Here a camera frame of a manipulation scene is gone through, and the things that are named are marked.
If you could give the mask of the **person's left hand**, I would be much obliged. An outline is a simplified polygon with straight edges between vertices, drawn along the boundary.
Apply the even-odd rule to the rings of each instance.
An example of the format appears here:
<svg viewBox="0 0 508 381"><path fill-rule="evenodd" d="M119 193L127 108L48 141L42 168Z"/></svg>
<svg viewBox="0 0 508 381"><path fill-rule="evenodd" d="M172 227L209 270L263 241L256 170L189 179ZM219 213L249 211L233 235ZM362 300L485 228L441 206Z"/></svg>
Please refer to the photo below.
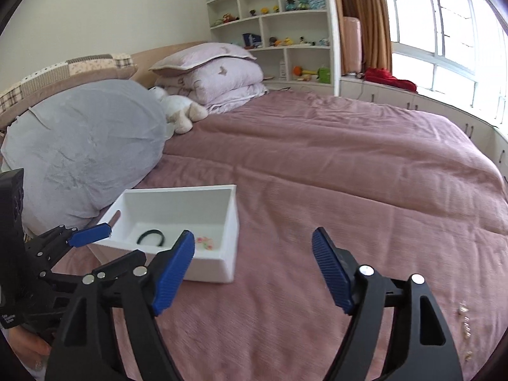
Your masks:
<svg viewBox="0 0 508 381"><path fill-rule="evenodd" d="M41 371L51 353L50 345L21 326L7 330L8 341L18 359L33 371Z"/></svg>

